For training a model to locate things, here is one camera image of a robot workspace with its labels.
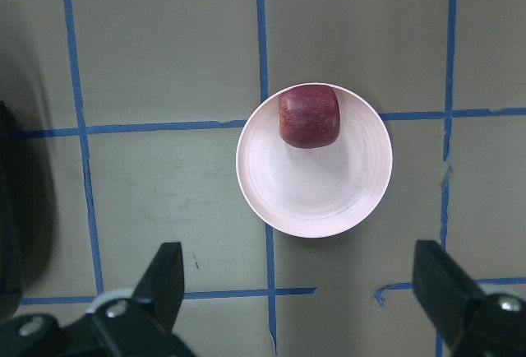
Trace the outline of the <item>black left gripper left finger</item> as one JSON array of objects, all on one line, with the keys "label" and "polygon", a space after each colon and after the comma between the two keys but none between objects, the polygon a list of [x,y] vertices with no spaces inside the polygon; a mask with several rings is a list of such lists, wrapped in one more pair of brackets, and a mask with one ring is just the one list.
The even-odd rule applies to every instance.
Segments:
[{"label": "black left gripper left finger", "polygon": [[48,314],[1,325],[3,356],[191,356],[173,326],[184,297],[182,245],[162,243],[128,296],[103,294],[62,327]]}]

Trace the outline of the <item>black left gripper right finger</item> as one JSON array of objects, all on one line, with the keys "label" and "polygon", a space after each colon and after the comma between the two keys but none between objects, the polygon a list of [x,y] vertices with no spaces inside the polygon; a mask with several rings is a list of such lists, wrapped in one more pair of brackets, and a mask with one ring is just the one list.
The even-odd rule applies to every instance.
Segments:
[{"label": "black left gripper right finger", "polygon": [[525,299],[484,288],[433,240],[413,253],[413,294],[452,356],[524,356]]}]

